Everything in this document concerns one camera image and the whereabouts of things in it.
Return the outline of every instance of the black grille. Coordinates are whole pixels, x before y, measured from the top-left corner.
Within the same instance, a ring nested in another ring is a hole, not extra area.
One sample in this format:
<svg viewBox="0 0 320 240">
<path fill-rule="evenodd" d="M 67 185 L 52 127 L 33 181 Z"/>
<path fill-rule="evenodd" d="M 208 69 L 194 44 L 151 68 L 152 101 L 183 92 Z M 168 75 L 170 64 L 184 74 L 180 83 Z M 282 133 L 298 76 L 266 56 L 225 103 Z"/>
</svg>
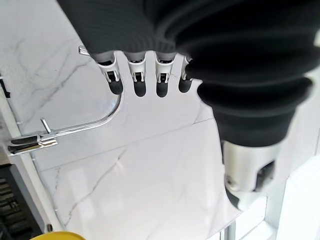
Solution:
<svg viewBox="0 0 320 240">
<path fill-rule="evenodd" d="M 0 167 L 0 240 L 29 240 L 41 231 L 13 176 L 14 167 Z"/>
</svg>

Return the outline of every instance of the black object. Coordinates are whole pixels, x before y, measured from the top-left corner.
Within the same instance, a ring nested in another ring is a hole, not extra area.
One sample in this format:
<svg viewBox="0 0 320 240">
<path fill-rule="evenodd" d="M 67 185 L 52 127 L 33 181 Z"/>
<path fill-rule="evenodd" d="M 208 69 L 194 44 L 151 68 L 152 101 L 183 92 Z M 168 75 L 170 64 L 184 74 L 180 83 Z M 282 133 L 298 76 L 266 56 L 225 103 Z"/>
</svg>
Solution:
<svg viewBox="0 0 320 240">
<path fill-rule="evenodd" d="M 108 82 L 110 90 L 115 95 L 120 95 L 124 91 L 124 86 L 122 84 L 121 78 L 119 81 Z"/>
<path fill-rule="evenodd" d="M 181 93 L 187 93 L 191 88 L 192 80 L 186 79 L 184 80 L 182 77 L 180 77 L 179 81 L 179 91 Z"/>
<path fill-rule="evenodd" d="M 304 74 L 319 64 L 320 0 L 58 2 L 93 58 L 113 50 L 192 58 L 187 76 L 203 80 L 198 94 L 220 139 L 237 145 L 281 141 L 309 95 Z M 157 83 L 160 97 L 165 86 Z"/>
<path fill-rule="evenodd" d="M 137 81 L 133 82 L 134 92 L 138 97 L 143 97 L 146 95 L 146 82 L 145 81 Z"/>
<path fill-rule="evenodd" d="M 168 83 L 165 82 L 157 82 L 156 83 L 156 94 L 160 97 L 160 98 L 164 98 L 168 93 Z"/>
<path fill-rule="evenodd" d="M 29 240 L 43 234 L 35 217 L 41 219 L 17 167 L 1 165 L 0 240 Z"/>
<path fill-rule="evenodd" d="M 10 95 L 11 93 L 9 91 L 7 91 L 6 89 L 6 86 L 5 86 L 5 83 L 4 83 L 4 80 L 2 79 L 2 76 L 0 75 L 0 85 L 2 87 L 2 90 L 4 92 L 4 96 L 9 99 L 10 98 Z"/>
</svg>

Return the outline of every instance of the black rubber fingertip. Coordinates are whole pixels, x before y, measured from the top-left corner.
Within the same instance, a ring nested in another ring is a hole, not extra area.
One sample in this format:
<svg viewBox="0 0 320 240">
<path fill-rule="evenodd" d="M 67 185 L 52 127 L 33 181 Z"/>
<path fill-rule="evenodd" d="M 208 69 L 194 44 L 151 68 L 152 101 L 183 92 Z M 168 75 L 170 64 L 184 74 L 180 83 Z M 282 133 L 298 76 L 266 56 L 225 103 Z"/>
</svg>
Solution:
<svg viewBox="0 0 320 240">
<path fill-rule="evenodd" d="M 180 81 L 179 81 L 179 91 L 181 93 L 186 93 L 190 90 L 191 88 L 191 84 L 192 84 L 192 81 L 190 80 L 183 80 L 182 77 L 180 77 Z"/>
<path fill-rule="evenodd" d="M 156 83 L 156 94 L 160 97 L 160 98 L 164 98 L 168 93 L 168 83 Z"/>
<path fill-rule="evenodd" d="M 134 92 L 138 97 L 143 97 L 146 95 L 146 82 L 144 81 L 138 81 L 133 83 L 134 86 Z"/>
<path fill-rule="evenodd" d="M 120 95 L 124 91 L 121 79 L 119 81 L 109 82 L 110 90 L 115 95 Z"/>
</svg>

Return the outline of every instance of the yellow object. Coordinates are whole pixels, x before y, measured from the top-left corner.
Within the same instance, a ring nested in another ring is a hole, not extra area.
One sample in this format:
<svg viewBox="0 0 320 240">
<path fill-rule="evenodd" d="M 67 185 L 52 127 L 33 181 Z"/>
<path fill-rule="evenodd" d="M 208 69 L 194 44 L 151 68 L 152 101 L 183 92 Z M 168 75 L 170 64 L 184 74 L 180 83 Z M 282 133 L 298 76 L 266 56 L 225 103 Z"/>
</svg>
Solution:
<svg viewBox="0 0 320 240">
<path fill-rule="evenodd" d="M 36 236 L 31 240 L 85 240 L 82 236 L 69 231 L 55 231 Z"/>
</svg>

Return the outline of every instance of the white tile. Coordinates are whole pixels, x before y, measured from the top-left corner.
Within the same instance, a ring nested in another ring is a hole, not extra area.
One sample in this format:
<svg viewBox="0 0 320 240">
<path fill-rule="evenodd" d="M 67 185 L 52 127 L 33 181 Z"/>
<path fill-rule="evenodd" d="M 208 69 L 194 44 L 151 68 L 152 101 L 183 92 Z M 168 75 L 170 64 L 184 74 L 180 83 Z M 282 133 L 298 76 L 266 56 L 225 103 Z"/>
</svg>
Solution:
<svg viewBox="0 0 320 240">
<path fill-rule="evenodd" d="M 205 239 L 238 214 L 214 120 L 41 174 L 66 229 L 87 240 Z"/>
</svg>

